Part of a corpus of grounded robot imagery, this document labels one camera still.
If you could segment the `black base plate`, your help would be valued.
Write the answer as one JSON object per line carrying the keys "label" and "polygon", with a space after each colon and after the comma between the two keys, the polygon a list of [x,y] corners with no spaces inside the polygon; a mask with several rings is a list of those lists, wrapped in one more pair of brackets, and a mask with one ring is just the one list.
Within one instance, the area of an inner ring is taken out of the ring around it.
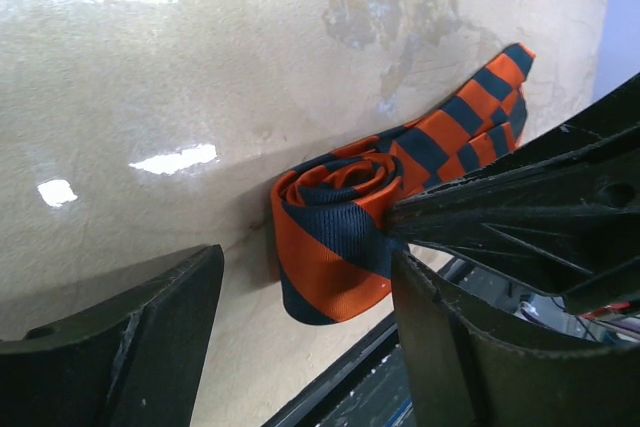
{"label": "black base plate", "polygon": [[[491,306],[523,321],[608,346],[636,344],[639,324],[589,321],[468,262],[436,272]],[[399,340],[395,310],[270,419],[273,426],[419,426]]]}

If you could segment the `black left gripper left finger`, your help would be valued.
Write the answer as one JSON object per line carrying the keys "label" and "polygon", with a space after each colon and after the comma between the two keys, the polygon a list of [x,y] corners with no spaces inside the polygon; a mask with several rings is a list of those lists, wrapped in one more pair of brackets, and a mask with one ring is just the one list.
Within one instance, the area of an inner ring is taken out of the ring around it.
{"label": "black left gripper left finger", "polygon": [[156,277],[1,344],[4,426],[187,426],[224,272],[204,246]]}

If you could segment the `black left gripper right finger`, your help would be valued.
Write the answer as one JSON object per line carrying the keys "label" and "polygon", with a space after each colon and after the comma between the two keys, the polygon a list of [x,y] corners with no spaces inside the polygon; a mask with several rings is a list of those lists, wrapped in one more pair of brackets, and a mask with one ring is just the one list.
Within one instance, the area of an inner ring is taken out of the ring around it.
{"label": "black left gripper right finger", "polygon": [[638,425],[638,345],[523,321],[405,252],[392,296],[417,425]]}

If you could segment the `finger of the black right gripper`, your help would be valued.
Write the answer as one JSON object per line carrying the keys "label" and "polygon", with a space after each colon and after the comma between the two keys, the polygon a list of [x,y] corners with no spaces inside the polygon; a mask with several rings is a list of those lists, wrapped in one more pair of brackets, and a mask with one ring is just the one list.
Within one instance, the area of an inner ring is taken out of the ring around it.
{"label": "finger of the black right gripper", "polygon": [[463,177],[466,182],[583,157],[601,161],[639,148],[639,76],[572,118],[488,166]]}
{"label": "finger of the black right gripper", "polygon": [[639,299],[639,139],[540,137],[398,203],[392,236],[469,260],[569,312]]}

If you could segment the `orange navy striped tie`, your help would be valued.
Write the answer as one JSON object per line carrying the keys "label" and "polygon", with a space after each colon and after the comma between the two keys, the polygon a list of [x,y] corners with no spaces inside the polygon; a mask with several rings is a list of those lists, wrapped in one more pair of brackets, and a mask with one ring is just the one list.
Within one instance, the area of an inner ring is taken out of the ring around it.
{"label": "orange navy striped tie", "polygon": [[391,291],[391,205],[513,151],[527,119],[535,55],[507,46],[429,113],[285,172],[271,189],[287,313],[314,326],[350,320]]}

